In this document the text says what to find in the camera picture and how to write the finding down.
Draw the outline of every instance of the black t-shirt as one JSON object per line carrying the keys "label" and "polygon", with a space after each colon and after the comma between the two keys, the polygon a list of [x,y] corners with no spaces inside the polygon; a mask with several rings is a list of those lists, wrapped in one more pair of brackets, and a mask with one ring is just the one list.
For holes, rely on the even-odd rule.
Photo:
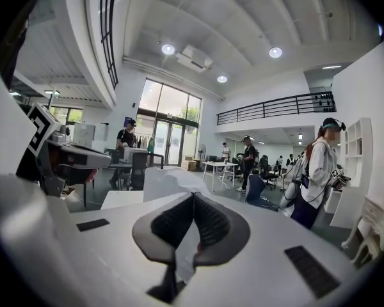
{"label": "black t-shirt", "polygon": [[120,132],[118,132],[118,135],[116,136],[116,139],[117,140],[121,140],[122,143],[127,143],[127,145],[132,148],[132,146],[134,145],[134,134],[128,132],[127,130],[121,130]]}
{"label": "black t-shirt", "polygon": [[253,167],[253,163],[255,162],[255,153],[256,153],[256,149],[253,145],[247,146],[246,149],[244,150],[244,155],[243,155],[244,158],[249,157],[249,155],[253,156],[252,160],[244,161],[244,168],[246,168],[246,170],[250,170]]}

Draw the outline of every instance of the black metal railing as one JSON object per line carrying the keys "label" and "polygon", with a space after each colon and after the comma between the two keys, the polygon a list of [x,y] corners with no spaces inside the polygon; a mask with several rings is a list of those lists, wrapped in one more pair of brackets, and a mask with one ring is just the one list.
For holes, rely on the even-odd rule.
{"label": "black metal railing", "polygon": [[108,74],[114,90],[118,83],[113,48],[113,14],[115,0],[100,0],[101,43],[107,61]]}
{"label": "black metal railing", "polygon": [[293,95],[291,97],[259,102],[218,114],[218,125],[256,120],[274,116],[336,112],[331,92]]}

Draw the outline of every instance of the recessed light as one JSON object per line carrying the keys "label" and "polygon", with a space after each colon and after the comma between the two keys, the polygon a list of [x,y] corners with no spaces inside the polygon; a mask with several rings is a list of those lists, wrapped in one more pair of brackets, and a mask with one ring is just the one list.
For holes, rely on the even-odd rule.
{"label": "recessed light", "polygon": [[164,54],[167,54],[168,56],[170,56],[171,54],[173,54],[175,52],[175,48],[170,44],[164,44],[162,46],[162,52]]}
{"label": "recessed light", "polygon": [[269,55],[272,58],[279,58],[282,55],[282,50],[281,50],[281,48],[273,47],[270,49]]}
{"label": "recessed light", "polygon": [[226,83],[227,81],[228,81],[228,78],[226,76],[224,76],[224,75],[220,75],[218,77],[218,82],[219,83]]}
{"label": "recessed light", "polygon": [[[44,92],[46,92],[46,94],[48,95],[52,95],[52,91],[44,91]],[[54,95],[60,95],[60,93],[58,91],[55,91]]]}
{"label": "recessed light", "polygon": [[341,66],[340,65],[337,65],[337,66],[327,66],[327,67],[323,67],[322,69],[334,69],[334,68],[340,68]]}

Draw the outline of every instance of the black cap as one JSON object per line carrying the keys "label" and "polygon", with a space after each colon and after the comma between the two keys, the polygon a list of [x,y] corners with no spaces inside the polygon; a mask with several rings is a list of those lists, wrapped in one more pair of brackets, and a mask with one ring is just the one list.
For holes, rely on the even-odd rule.
{"label": "black cap", "polygon": [[328,127],[334,128],[335,132],[341,131],[341,127],[340,127],[339,123],[337,123],[337,121],[331,117],[326,118],[323,122],[323,129],[327,129]]}

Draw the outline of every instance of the sneaker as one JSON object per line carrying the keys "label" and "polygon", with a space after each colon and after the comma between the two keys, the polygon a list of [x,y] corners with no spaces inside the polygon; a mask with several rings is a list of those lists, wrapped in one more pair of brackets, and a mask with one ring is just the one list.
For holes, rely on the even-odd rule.
{"label": "sneaker", "polygon": [[113,190],[118,190],[118,188],[116,187],[116,183],[113,180],[109,180],[109,184],[113,188]]}

